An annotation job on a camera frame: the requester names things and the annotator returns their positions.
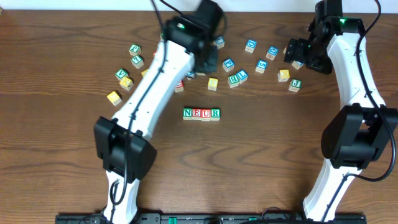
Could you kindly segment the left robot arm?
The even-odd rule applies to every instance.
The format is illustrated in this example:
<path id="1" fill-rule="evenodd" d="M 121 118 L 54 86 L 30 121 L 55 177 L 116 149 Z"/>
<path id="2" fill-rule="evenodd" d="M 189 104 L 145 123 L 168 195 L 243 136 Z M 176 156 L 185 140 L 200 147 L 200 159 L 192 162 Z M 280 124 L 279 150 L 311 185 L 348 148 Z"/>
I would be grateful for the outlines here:
<path id="1" fill-rule="evenodd" d="M 216 71 L 213 42 L 223 16 L 217 3 L 202 0 L 193 14 L 180 13 L 161 22 L 162 40 L 145 77 L 111 119 L 100 117 L 95 123 L 96 152 L 109 182 L 100 223 L 132 223 L 135 219 L 139 183 L 157 155 L 149 141 L 159 116 L 188 72 Z"/>

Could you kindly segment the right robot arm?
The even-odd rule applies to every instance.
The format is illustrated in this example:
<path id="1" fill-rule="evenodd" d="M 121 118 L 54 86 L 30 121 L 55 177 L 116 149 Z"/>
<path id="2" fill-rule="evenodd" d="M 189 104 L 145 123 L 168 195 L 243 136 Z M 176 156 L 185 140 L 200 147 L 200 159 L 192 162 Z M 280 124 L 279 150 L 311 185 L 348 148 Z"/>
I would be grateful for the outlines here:
<path id="1" fill-rule="evenodd" d="M 379 182 L 388 177 L 397 159 L 394 130 L 397 109 L 388 108 L 379 94 L 366 53 L 362 19 L 345 17 L 341 1 L 315 6 L 308 39 L 290 39 L 285 63 L 300 62 L 316 72 L 334 72 L 340 112 L 321 138 L 323 166 L 304 198 L 303 218 L 309 223 L 333 223 L 336 208 L 355 178 Z"/>

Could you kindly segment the green letter R block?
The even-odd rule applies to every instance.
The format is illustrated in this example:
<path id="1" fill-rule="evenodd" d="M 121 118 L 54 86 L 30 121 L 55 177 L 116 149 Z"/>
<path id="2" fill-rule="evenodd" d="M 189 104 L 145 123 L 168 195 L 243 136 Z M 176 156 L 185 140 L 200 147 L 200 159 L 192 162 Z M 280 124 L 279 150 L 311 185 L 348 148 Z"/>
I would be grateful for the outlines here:
<path id="1" fill-rule="evenodd" d="M 219 108 L 212 108 L 211 109 L 211 120 L 219 121 L 220 118 L 221 118 L 221 110 Z"/>

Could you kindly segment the yellow letter S block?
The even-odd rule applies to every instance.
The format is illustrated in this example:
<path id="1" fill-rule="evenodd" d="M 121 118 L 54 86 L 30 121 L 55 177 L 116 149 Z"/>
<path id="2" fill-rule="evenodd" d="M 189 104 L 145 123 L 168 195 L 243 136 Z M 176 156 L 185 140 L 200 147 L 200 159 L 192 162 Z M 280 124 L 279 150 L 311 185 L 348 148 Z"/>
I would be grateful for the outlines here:
<path id="1" fill-rule="evenodd" d="M 208 89 L 211 91 L 216 91 L 218 87 L 218 79 L 217 78 L 209 78 L 208 80 Z"/>

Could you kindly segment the red letter E block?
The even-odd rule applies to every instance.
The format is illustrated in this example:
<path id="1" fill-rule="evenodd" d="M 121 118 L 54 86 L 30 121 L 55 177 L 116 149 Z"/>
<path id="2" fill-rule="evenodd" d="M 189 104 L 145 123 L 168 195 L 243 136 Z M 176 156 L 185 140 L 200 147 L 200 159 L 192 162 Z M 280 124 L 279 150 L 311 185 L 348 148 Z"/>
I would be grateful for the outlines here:
<path id="1" fill-rule="evenodd" d="M 201 109 L 199 108 L 192 109 L 192 120 L 201 121 Z"/>

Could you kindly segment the green letter N block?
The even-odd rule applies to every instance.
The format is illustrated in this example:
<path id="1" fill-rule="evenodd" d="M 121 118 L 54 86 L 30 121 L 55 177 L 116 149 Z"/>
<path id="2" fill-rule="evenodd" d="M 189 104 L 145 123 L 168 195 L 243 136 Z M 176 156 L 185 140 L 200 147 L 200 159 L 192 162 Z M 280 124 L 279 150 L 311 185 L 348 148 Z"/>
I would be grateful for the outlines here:
<path id="1" fill-rule="evenodd" d="M 193 109 L 192 108 L 184 108 L 183 109 L 183 120 L 192 120 L 193 117 Z"/>

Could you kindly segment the blue letter P block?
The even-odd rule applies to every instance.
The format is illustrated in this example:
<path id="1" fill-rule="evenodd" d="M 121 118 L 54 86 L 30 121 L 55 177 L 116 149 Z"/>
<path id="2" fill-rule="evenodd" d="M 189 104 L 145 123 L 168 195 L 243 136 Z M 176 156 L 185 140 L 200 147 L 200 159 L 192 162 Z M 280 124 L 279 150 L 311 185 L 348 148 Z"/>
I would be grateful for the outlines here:
<path id="1" fill-rule="evenodd" d="M 230 72 L 234 69 L 235 63 L 231 58 L 227 58 L 222 63 L 225 72 Z"/>

